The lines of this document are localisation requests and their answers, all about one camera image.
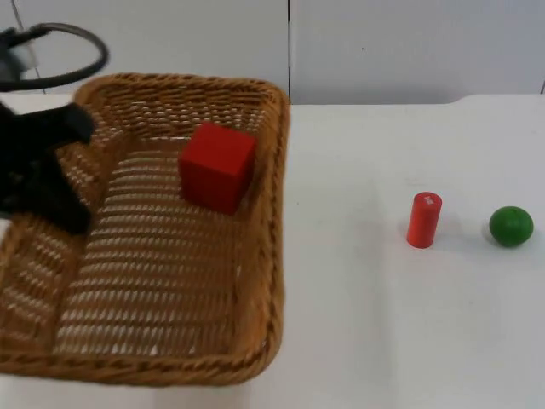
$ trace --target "woven basket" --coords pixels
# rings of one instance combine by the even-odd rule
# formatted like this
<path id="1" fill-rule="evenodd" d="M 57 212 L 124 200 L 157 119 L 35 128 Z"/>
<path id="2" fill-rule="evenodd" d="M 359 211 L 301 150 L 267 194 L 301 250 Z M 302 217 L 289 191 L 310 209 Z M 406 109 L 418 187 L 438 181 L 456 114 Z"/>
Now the woven basket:
<path id="1" fill-rule="evenodd" d="M 85 84 L 90 146 L 58 157 L 89 206 L 71 236 L 15 215 L 0 245 L 0 371 L 99 383 L 241 383 L 283 329 L 286 95 L 247 79 L 120 74 Z M 176 157 L 203 121 L 258 139 L 234 216 L 180 198 Z"/>

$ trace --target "basket rim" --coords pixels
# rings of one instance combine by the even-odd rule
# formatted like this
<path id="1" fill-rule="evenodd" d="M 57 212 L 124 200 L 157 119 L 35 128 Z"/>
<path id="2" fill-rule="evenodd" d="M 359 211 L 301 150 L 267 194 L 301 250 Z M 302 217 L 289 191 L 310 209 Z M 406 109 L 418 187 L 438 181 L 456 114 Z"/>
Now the basket rim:
<path id="1" fill-rule="evenodd" d="M 29 376 L 47 376 L 71 380 L 90 381 L 99 383 L 125 383 L 147 385 L 169 384 L 231 384 L 241 383 L 261 373 L 276 356 L 283 332 L 284 319 L 284 277 L 282 268 L 283 234 L 282 234 L 282 210 L 283 210 L 283 183 L 284 161 L 287 144 L 288 128 L 290 125 L 290 101 L 288 96 L 276 85 L 267 81 L 249 78 L 218 78 L 202 77 L 192 74 L 138 74 L 121 73 L 95 78 L 82 87 L 74 95 L 74 101 L 79 105 L 89 103 L 101 89 L 115 86 L 141 86 L 149 88 L 157 86 L 157 82 L 169 81 L 174 84 L 214 86 L 215 88 L 251 87 L 262 92 L 264 96 L 273 97 L 276 100 L 276 109 L 280 124 L 278 137 L 274 149 L 274 166 L 272 177 L 280 181 L 275 184 L 272 191 L 271 206 L 274 214 L 274 223 L 267 224 L 267 230 L 272 250 L 271 267 L 267 270 L 269 291 L 264 303 L 268 306 L 267 320 L 264 322 L 266 336 L 263 344 L 235 354 L 207 354 L 198 357 L 140 357 L 132 355 L 92 355 L 92 354 L 54 354 L 33 352 L 2 352 L 0 351 L 0 372 L 3 369 L 7 373 L 17 373 Z M 107 370 L 106 375 L 90 376 L 91 372 Z M 199 372 L 215 374 L 198 375 Z M 142 382 L 139 377 L 149 372 L 150 376 L 157 374 L 153 382 Z M 166 373 L 178 374 L 177 377 L 166 377 Z M 237 374 L 230 379 L 215 378 L 221 373 Z"/>

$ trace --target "red block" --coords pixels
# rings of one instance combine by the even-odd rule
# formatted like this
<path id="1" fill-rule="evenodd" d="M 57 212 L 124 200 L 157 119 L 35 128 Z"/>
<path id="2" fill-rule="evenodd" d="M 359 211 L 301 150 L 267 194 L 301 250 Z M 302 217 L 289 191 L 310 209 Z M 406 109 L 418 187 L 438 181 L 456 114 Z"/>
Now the red block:
<path id="1" fill-rule="evenodd" d="M 178 158 L 184 199 L 228 215 L 237 211 L 254 172 L 255 138 L 206 122 Z"/>

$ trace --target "green ball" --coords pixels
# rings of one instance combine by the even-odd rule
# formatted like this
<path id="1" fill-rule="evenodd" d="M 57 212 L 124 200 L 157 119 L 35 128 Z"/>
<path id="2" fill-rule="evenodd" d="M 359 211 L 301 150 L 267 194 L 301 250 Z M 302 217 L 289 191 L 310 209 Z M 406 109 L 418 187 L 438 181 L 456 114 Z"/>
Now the green ball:
<path id="1" fill-rule="evenodd" d="M 504 247 L 522 245 L 534 232 L 534 222 L 526 210 L 506 206 L 494 212 L 489 222 L 490 232 Z"/>

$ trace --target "white wall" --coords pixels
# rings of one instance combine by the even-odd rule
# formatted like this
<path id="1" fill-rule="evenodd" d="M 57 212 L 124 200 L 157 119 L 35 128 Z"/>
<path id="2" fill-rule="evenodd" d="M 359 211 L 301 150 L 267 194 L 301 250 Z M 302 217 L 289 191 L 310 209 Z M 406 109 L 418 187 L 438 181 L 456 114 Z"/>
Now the white wall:
<path id="1" fill-rule="evenodd" d="M 101 36 L 112 52 L 103 73 L 264 78 L 288 89 L 285 0 L 17 0 L 17 5 L 25 26 L 67 22 Z M 36 41 L 35 49 L 43 77 L 95 57 L 83 40 L 62 34 Z"/>
<path id="2" fill-rule="evenodd" d="M 291 0 L 294 103 L 538 93 L 544 0 Z"/>

